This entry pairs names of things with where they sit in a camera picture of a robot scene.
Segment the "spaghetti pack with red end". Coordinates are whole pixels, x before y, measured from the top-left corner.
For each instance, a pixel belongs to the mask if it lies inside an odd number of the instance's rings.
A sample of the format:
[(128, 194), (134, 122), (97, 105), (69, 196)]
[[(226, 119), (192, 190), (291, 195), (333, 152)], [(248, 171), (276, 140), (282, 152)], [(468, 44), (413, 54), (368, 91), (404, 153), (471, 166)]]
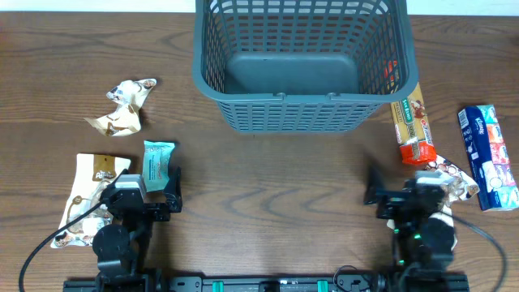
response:
[(425, 165), (435, 161), (437, 153), (420, 84), (406, 99), (393, 102), (391, 111), (402, 162)]

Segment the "blue Kleenex tissue pack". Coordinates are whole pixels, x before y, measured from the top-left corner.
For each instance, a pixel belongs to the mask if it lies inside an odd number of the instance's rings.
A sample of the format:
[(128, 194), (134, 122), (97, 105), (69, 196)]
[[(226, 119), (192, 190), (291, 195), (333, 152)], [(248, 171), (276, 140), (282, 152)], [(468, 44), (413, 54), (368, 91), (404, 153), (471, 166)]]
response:
[(483, 211), (518, 208), (518, 186), (513, 177), (504, 137), (493, 105), (467, 106), (458, 113), (461, 134), (478, 201)]

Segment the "cream cookie snack bag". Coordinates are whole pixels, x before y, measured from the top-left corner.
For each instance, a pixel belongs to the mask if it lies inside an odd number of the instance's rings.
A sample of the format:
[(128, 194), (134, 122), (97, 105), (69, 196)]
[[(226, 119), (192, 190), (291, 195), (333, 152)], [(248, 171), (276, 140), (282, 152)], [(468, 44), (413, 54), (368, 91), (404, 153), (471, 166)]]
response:
[(434, 161), (428, 162), (423, 170), (441, 171), (455, 178), (448, 185), (440, 186), (444, 197), (438, 206), (434, 207), (435, 212), (431, 214), (432, 218), (441, 220), (449, 227), (454, 227), (452, 204), (457, 201), (466, 201), (477, 195), (480, 191), (478, 184), (465, 171), (440, 155), (437, 155)]

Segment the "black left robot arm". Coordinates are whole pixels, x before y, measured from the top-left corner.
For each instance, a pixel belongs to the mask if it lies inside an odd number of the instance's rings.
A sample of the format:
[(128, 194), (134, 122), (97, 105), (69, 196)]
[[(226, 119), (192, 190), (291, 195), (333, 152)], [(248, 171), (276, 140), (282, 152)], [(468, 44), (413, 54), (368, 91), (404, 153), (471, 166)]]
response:
[(162, 194), (164, 202), (146, 203), (145, 183), (140, 174), (124, 170), (101, 193), (101, 203), (114, 223), (95, 235), (92, 249), (97, 255), (97, 291), (167, 291), (168, 281), (157, 268), (145, 268), (155, 222), (169, 221), (182, 211), (181, 169), (174, 169)]

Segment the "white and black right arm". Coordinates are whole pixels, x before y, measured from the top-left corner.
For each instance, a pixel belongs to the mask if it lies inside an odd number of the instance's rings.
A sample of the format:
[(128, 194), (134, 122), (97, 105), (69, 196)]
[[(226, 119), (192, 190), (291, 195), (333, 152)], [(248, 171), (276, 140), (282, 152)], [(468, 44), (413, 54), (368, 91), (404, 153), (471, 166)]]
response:
[(372, 277), (373, 291), (449, 290), (444, 271), (453, 261), (455, 230), (434, 216), (444, 206), (446, 182), (420, 170), (401, 190), (390, 190), (382, 174), (369, 168), (364, 204), (375, 204), (376, 217), (394, 224), (392, 266)]

